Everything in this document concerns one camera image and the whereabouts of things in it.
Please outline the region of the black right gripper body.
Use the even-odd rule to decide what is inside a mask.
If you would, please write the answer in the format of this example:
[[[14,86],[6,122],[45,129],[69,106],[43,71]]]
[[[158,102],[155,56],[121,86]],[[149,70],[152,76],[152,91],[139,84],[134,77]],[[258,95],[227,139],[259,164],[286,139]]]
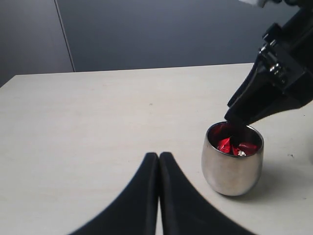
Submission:
[[[273,23],[263,34],[258,57],[278,89],[280,109],[298,109],[313,99],[313,2],[288,0],[299,10],[284,24]]]

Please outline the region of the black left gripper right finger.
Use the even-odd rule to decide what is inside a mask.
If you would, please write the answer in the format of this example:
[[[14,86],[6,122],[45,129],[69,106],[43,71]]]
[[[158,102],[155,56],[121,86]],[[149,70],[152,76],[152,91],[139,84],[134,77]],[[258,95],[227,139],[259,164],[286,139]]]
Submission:
[[[193,187],[174,156],[159,157],[159,198],[165,235],[251,235],[212,206]]]

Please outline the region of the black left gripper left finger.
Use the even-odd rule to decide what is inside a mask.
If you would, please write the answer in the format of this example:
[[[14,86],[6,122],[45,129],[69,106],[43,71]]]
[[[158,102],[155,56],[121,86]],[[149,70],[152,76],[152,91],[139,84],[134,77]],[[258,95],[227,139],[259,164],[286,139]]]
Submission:
[[[146,153],[123,191],[73,235],[154,235],[156,233],[159,158]]]

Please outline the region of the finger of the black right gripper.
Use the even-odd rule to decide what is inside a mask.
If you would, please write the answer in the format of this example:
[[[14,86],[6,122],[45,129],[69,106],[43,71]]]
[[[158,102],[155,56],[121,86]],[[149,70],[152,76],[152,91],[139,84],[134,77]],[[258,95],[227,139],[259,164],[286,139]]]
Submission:
[[[244,123],[249,125],[276,113],[299,109],[303,104],[290,96],[265,97],[245,105]]]
[[[224,116],[227,122],[244,125],[245,105],[265,97],[285,95],[282,91],[286,79],[278,66],[270,64],[264,56],[258,55],[246,79],[228,102],[228,110]]]

